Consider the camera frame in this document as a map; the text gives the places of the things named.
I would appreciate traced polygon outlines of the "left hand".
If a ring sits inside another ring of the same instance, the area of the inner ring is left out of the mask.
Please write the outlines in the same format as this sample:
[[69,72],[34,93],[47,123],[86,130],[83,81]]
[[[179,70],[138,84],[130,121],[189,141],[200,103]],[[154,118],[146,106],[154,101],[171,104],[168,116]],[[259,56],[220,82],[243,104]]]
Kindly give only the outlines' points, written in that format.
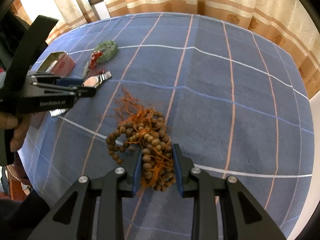
[[10,141],[11,152],[16,152],[23,146],[25,137],[30,127],[32,114],[19,117],[7,113],[1,113],[1,129],[13,129],[14,133]]

